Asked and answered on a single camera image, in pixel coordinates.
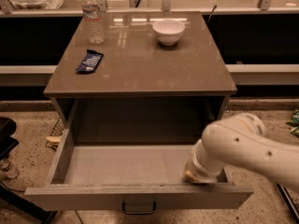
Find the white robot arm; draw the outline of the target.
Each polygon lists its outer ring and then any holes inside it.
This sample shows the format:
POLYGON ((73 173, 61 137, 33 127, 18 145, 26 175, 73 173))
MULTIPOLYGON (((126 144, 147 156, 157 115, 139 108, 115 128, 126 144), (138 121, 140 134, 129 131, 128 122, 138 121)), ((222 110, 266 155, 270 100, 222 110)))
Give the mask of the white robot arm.
POLYGON ((193 183, 215 183, 228 165, 299 191, 299 146, 267 138, 263 122, 250 113, 208 124, 192 148, 184 177, 193 183))

